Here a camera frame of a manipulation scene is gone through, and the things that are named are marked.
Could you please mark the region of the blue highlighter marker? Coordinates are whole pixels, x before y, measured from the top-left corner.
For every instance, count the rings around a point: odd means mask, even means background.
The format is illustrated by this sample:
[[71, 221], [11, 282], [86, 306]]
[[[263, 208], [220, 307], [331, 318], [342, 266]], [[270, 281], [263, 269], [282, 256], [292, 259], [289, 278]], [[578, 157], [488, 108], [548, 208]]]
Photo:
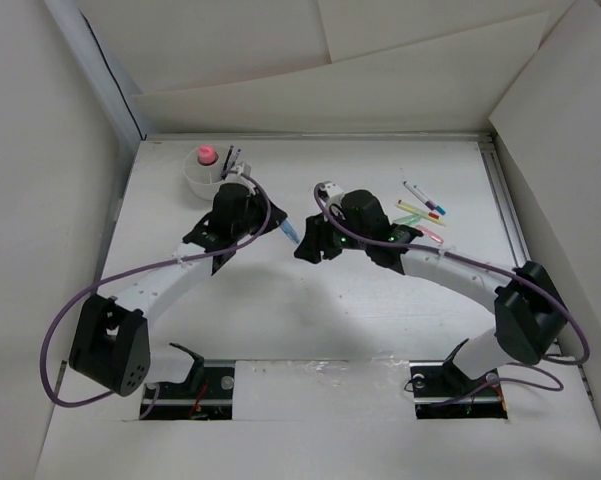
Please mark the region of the blue highlighter marker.
[[299, 235], [288, 220], [284, 220], [280, 224], [280, 230], [294, 245], [298, 245], [300, 243]]

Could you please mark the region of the blue ballpoint pen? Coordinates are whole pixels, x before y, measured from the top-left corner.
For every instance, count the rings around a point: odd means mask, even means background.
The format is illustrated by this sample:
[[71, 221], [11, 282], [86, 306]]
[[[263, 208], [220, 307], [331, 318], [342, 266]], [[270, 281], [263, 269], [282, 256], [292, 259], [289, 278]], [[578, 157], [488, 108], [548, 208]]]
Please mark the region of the blue ballpoint pen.
[[225, 157], [225, 161], [223, 164], [223, 168], [221, 171], [221, 176], [225, 178], [232, 167], [236, 164], [239, 156], [241, 154], [241, 149], [237, 148], [234, 145], [231, 145], [228, 149], [227, 155]]

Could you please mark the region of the pink capped glue bottle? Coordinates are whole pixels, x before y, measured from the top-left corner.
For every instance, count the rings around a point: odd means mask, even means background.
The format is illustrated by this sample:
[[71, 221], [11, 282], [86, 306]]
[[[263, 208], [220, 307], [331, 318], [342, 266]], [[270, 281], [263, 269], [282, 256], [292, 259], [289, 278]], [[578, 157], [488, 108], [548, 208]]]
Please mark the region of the pink capped glue bottle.
[[202, 166], [211, 166], [218, 161], [218, 154], [212, 145], [201, 145], [197, 149], [197, 161]]

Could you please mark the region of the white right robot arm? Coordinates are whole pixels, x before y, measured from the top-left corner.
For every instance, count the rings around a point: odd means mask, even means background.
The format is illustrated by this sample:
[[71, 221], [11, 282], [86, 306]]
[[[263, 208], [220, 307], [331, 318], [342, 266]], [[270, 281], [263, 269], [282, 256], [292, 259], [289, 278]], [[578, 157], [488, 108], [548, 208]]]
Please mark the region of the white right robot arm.
[[389, 221], [364, 189], [344, 192], [332, 182], [314, 188], [320, 208], [306, 220], [294, 255], [312, 264], [360, 250], [375, 265], [430, 281], [484, 307], [494, 325], [457, 345], [440, 367], [445, 387], [463, 394], [489, 371], [508, 363], [537, 365], [568, 322], [546, 270], [528, 261], [506, 269], [429, 244], [423, 232]]

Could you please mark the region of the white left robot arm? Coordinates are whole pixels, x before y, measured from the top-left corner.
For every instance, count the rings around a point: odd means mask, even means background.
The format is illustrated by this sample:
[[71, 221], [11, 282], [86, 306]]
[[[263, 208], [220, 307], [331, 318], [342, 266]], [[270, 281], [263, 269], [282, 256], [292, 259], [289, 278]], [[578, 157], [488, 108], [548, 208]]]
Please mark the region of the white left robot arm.
[[288, 218], [258, 187], [224, 184], [211, 210], [187, 233], [164, 266], [125, 290], [83, 303], [69, 356], [70, 368], [126, 397], [151, 368], [150, 330], [185, 293], [210, 279], [244, 239], [279, 228]]

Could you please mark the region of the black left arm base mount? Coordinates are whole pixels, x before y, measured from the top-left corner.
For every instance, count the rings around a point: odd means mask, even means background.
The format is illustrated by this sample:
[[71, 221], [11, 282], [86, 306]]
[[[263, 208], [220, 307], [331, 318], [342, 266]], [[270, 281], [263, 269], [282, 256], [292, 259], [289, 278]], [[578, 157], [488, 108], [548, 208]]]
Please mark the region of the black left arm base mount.
[[226, 421], [233, 415], [236, 362], [207, 360], [179, 344], [156, 354], [143, 386], [141, 420]]

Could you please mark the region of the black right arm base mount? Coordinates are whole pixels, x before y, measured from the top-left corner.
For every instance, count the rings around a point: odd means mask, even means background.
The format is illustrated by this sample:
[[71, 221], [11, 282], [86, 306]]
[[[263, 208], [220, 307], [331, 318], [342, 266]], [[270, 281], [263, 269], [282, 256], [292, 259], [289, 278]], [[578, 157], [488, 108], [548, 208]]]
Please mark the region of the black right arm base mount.
[[457, 345], [444, 360], [410, 363], [410, 377], [403, 390], [413, 396], [418, 420], [507, 419], [508, 413], [496, 369], [470, 379], [452, 364], [468, 339]]

